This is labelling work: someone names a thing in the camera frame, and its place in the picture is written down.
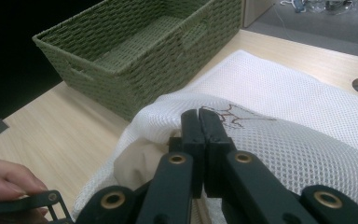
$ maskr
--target white mesh fabric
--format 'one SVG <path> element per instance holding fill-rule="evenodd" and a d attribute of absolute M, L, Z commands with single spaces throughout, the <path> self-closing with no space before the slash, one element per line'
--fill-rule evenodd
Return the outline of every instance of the white mesh fabric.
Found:
<path fill-rule="evenodd" d="M 358 96 L 242 50 L 182 91 L 228 99 L 260 114 L 326 133 L 358 149 Z"/>
<path fill-rule="evenodd" d="M 83 188 L 74 216 L 97 190 L 117 184 L 113 161 L 130 143 L 143 137 L 166 144 L 180 129 L 180 115 L 201 107 L 220 114 L 237 149 L 257 155 L 288 189 L 299 193 L 324 184 L 358 202 L 358 97 L 239 51 L 187 88 L 144 108 L 109 162 Z M 220 203 L 207 204 L 213 223 L 223 223 Z"/>

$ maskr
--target black metal bracket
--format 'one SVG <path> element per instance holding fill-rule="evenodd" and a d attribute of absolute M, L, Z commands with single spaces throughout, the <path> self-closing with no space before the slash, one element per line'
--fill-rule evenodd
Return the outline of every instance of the black metal bracket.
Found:
<path fill-rule="evenodd" d="M 309 186 L 301 196 L 286 189 L 256 155 L 235 148 L 212 111 L 186 111 L 182 137 L 171 138 L 169 149 L 153 180 L 137 190 L 112 186 L 98 191 L 76 224 L 190 223 L 191 199 L 200 198 L 203 189 L 209 198 L 222 198 L 229 224 L 358 223 L 358 204 L 335 189 Z M 37 201 L 32 208 L 46 206 L 49 195 L 15 203 L 31 208 L 24 200 L 32 199 Z"/>
<path fill-rule="evenodd" d="M 58 218 L 53 205 L 59 203 L 65 218 Z M 73 223 L 68 209 L 57 190 L 49 190 L 30 197 L 25 197 L 11 202 L 0 203 L 0 214 L 17 213 L 30 209 L 47 207 L 53 221 L 51 224 L 70 224 Z"/>

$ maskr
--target wooden table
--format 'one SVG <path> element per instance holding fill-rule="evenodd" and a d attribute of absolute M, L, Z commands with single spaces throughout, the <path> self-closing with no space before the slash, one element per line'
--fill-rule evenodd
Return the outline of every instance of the wooden table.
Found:
<path fill-rule="evenodd" d="M 195 78 L 238 49 L 358 94 L 351 87 L 358 78 L 357 56 L 246 31 L 240 31 Z M 0 134 L 0 159 L 29 167 L 62 194 L 70 210 L 129 124 L 64 83 L 4 121 L 10 128 Z"/>

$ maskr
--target brass insert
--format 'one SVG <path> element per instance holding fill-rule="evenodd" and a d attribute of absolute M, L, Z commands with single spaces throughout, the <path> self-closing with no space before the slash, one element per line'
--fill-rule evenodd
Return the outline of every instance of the brass insert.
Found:
<path fill-rule="evenodd" d="M 101 206 L 105 209 L 120 207 L 126 201 L 126 196 L 121 191 L 107 193 L 101 199 Z"/>
<path fill-rule="evenodd" d="M 240 152 L 235 155 L 235 160 L 242 163 L 248 163 L 252 161 L 252 157 L 244 152 Z"/>
<path fill-rule="evenodd" d="M 318 203 L 323 204 L 326 207 L 329 208 L 340 208 L 342 207 L 342 201 L 334 194 L 326 192 L 326 191 L 316 191 L 313 194 L 313 197 L 315 197 L 316 201 Z"/>
<path fill-rule="evenodd" d="M 186 158 L 181 155 L 173 155 L 169 158 L 169 161 L 173 164 L 182 164 L 186 161 Z"/>

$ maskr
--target woven basket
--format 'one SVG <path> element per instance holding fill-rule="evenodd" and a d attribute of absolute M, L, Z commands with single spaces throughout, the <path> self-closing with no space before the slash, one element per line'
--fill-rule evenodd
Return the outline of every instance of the woven basket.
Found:
<path fill-rule="evenodd" d="M 131 120 L 240 29 L 241 0 L 108 0 L 33 41 L 68 86 Z"/>

